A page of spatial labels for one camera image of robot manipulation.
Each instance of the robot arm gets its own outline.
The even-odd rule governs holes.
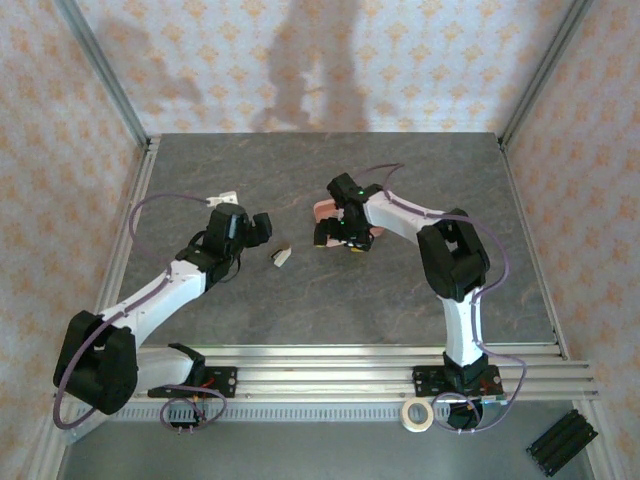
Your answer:
[[[107,415],[117,412],[137,391],[169,384],[202,385],[204,357],[197,352],[180,344],[141,355],[138,349],[173,313],[222,280],[234,263],[240,268],[244,248],[266,243],[270,237],[271,222],[266,213],[255,215],[251,222],[244,208],[219,204],[206,230],[199,232],[155,280],[97,315],[82,311],[73,317],[56,365],[54,385],[60,386],[72,358],[85,347],[65,390]],[[99,328],[103,331],[87,346],[87,338]]]
[[[418,245],[427,282],[444,307],[447,380],[457,391],[466,391],[488,366],[471,326],[472,297],[484,285],[489,269],[489,259],[473,226],[443,219],[445,212],[407,202],[383,191],[380,185],[362,188],[346,173],[334,178],[327,190],[338,216],[316,225],[316,245],[326,245],[332,238],[352,249],[368,251],[374,240],[372,227],[383,227]],[[459,209],[450,214],[467,216]],[[475,322],[481,341],[479,306]]]

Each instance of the roll of tape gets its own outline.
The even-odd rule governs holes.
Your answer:
[[[411,418],[409,418],[409,409],[414,405],[420,405],[424,407],[427,412],[427,419],[422,423],[416,423]],[[404,428],[409,430],[410,432],[420,433],[426,431],[433,424],[433,408],[431,404],[427,402],[424,398],[413,397],[404,402],[402,406],[402,412],[400,413],[400,419],[402,420],[402,425]]]

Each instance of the patterned wallpaper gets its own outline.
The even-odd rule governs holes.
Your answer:
[[[51,408],[66,325],[97,298],[139,158],[53,0],[0,9],[0,476]]]
[[[571,0],[80,0],[150,133],[503,130]]]
[[[594,3],[509,152],[571,355],[640,472],[640,6]]]

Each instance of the pink object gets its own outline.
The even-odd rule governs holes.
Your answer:
[[[333,200],[323,200],[313,206],[313,215],[316,217],[316,223],[318,223],[325,218],[338,218],[338,210],[336,210],[336,204]],[[382,232],[384,232],[384,228],[381,227],[373,227],[371,229],[371,234],[374,237],[379,237],[382,235]],[[327,247],[337,247],[338,245],[342,245],[338,240],[330,238],[327,241]]]

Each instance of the metal corner post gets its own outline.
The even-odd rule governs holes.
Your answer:
[[[109,65],[107,57],[100,48],[98,40],[91,31],[91,27],[89,27],[87,20],[82,15],[78,3],[75,0],[56,0],[56,4],[100,81],[109,92],[134,140],[141,149],[146,148],[148,143],[147,133],[111,65]]]
[[[554,36],[504,132],[499,137],[500,147],[503,151],[506,152],[509,149],[592,3],[593,0],[574,0],[569,7],[558,33]]]

